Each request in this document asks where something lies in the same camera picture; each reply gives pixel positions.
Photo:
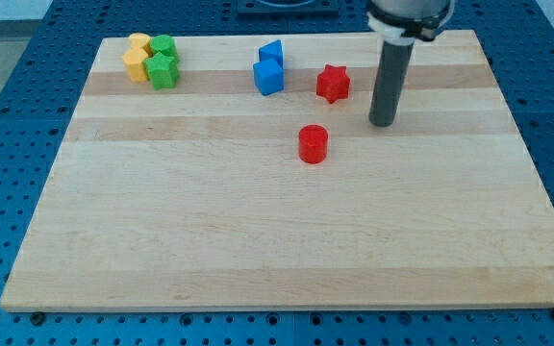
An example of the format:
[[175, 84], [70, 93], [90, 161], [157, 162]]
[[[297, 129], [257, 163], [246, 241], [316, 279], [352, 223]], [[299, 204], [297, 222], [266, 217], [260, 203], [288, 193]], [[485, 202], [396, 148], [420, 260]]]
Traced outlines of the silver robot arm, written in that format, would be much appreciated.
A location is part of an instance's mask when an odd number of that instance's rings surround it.
[[455, 0], [368, 0], [369, 28], [392, 45], [433, 41], [454, 14]]

